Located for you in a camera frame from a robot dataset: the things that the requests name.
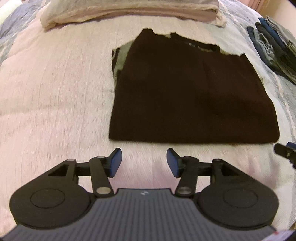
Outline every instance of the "gray ribbed panel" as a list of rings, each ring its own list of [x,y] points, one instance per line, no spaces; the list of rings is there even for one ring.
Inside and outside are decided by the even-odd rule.
[[[4,241],[259,241],[272,227],[254,231],[225,229],[204,218],[189,199],[169,189],[119,189],[98,199],[79,221],[54,230],[17,226]]]

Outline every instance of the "pillow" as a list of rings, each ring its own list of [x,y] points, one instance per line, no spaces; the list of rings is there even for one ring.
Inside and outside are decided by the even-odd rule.
[[[5,21],[5,19],[22,4],[21,0],[9,0],[0,8],[0,25]]]
[[[57,23],[80,23],[126,14],[174,16],[226,25],[218,0],[52,0],[40,21],[45,29],[51,29]]]

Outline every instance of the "bedspread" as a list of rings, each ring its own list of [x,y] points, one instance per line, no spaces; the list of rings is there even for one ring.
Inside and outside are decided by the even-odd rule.
[[[9,199],[16,189],[67,158],[84,162],[109,155],[115,147],[123,151],[118,173],[110,180],[115,190],[174,191],[178,180],[166,163],[167,148],[174,148],[180,156],[203,162],[222,158],[261,181],[279,197],[274,227],[285,229],[294,222],[295,171],[273,153],[272,144],[170,145],[108,139],[114,99],[111,50],[135,39],[143,28],[151,28],[159,34],[177,32],[217,44],[232,54],[245,53],[275,106],[279,142],[296,142],[296,86],[260,60],[246,31],[247,26],[255,27],[257,12],[236,0],[220,0],[228,19],[225,28],[131,15],[44,31],[40,15],[46,4],[46,0],[31,0],[0,27],[0,236],[15,225]],[[91,191],[89,178],[81,177],[80,184]],[[208,184],[209,178],[200,177],[197,191]]]

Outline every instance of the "pink curtain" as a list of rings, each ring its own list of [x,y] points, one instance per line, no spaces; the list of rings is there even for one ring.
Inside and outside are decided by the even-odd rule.
[[[262,7],[264,6],[264,3],[267,2],[267,0],[240,0],[242,3],[246,4],[250,8],[256,10],[257,12],[260,12]]]

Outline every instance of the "stack of folded clothes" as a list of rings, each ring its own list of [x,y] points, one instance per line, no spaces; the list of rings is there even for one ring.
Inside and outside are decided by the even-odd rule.
[[[267,16],[256,28],[247,27],[261,60],[276,74],[296,85],[296,40],[292,33]]]
[[[113,50],[112,140],[269,143],[279,138],[273,103],[245,54],[144,29]]]

